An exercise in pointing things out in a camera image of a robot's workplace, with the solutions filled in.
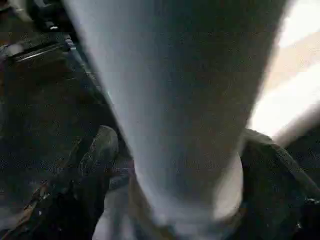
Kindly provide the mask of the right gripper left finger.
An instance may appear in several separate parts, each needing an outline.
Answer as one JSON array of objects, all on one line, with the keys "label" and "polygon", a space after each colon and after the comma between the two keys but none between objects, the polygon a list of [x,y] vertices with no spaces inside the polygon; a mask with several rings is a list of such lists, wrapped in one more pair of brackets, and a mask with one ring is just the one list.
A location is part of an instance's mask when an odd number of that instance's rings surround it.
[{"label": "right gripper left finger", "polygon": [[6,240],[90,240],[103,213],[118,135],[101,125],[73,148],[60,172],[33,194]]}]

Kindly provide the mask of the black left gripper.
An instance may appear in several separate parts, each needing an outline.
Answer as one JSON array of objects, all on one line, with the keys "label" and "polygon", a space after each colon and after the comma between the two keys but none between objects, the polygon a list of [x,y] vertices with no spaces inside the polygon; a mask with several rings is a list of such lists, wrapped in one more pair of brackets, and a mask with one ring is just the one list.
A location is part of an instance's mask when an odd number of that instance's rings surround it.
[{"label": "black left gripper", "polygon": [[2,0],[0,13],[9,13],[35,29],[34,38],[0,45],[0,61],[25,55],[34,57],[44,48],[60,47],[66,52],[68,68],[82,87],[100,104],[106,105],[102,88],[90,63],[77,44],[78,37],[62,0]]}]

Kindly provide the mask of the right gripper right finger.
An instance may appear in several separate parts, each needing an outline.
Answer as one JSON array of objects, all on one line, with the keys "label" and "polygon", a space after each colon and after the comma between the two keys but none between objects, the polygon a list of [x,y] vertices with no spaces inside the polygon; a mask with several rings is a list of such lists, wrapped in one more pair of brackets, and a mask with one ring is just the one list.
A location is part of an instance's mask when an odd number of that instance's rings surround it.
[{"label": "right gripper right finger", "polygon": [[291,240],[309,201],[320,188],[292,156],[274,141],[247,129],[241,154],[245,215],[240,240]]}]

